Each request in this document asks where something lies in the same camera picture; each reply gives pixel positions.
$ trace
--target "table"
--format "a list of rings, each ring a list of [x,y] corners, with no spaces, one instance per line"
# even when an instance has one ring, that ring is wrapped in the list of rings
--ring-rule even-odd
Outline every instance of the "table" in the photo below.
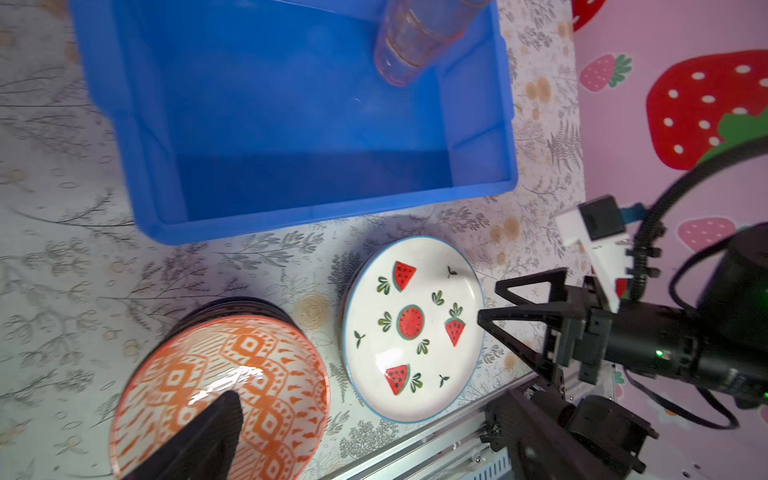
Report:
[[[166,247],[137,231],[109,120],[91,103],[65,0],[0,5],[0,478],[109,478],[108,432],[137,363],[185,312],[232,295],[283,307],[331,375],[316,478],[420,424],[357,398],[339,357],[339,298],[383,245],[432,235],[458,247],[500,306],[496,280],[586,257],[552,214],[584,200],[571,3],[501,0],[520,181],[509,194]],[[546,290],[529,291],[543,299]],[[531,343],[535,325],[507,325]],[[528,370],[490,336],[446,412]]]

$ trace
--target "round watermelon design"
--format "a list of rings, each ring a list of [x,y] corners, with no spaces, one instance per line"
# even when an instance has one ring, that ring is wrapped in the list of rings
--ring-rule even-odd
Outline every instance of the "round watermelon design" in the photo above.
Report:
[[[456,346],[456,343],[458,343],[458,339],[461,338],[462,332],[464,332],[464,327],[466,326],[466,323],[457,318],[450,318],[445,321],[445,331],[448,333],[448,337],[450,337],[453,346]]]
[[[411,366],[393,366],[391,369],[386,370],[384,376],[386,381],[389,382],[389,388],[392,389],[392,393],[400,395],[400,392],[408,385],[408,379],[411,376]]]
[[[397,333],[406,340],[413,340],[424,330],[424,312],[417,305],[408,305],[397,318]]]
[[[395,281],[395,288],[398,292],[406,289],[414,273],[416,273],[415,266],[405,265],[403,262],[395,262],[395,266],[392,268],[392,278]]]

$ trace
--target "oval plate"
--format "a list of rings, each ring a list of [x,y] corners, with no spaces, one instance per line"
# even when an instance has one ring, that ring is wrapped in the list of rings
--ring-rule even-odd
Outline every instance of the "oval plate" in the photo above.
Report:
[[[442,240],[411,237],[376,254],[349,290],[342,328],[362,400],[393,422],[440,413],[477,366],[482,307],[475,271]]]

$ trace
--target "transparent cup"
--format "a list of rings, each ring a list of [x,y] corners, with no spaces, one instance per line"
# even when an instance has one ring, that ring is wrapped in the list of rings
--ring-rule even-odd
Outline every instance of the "transparent cup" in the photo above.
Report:
[[[491,0],[389,0],[373,61],[390,84],[405,87],[432,65]]]

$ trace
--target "blue plastic bin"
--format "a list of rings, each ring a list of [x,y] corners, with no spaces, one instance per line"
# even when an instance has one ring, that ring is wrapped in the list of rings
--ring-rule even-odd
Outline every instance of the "blue plastic bin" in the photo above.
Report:
[[[137,225],[166,244],[500,194],[517,183],[496,4],[409,88],[384,0],[71,0]]]

